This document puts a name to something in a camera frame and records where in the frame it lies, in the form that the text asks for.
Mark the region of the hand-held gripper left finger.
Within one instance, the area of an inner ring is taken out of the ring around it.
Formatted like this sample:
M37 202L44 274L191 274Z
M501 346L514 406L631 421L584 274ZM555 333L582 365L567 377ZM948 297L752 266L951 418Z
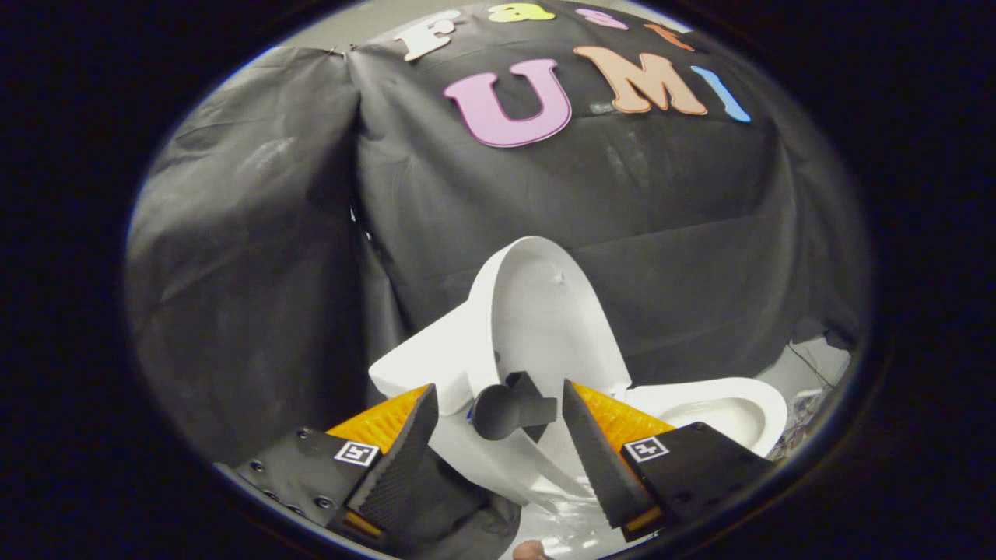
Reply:
M428 383L334 428L299 426L219 469L294 518L359 544L391 545L438 418L437 387Z

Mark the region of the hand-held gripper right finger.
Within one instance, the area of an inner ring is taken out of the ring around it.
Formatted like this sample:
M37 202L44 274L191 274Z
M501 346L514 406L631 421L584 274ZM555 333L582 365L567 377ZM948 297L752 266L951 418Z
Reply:
M626 541L707 518L774 468L706 422L676 428L572 380L561 407L602 512Z

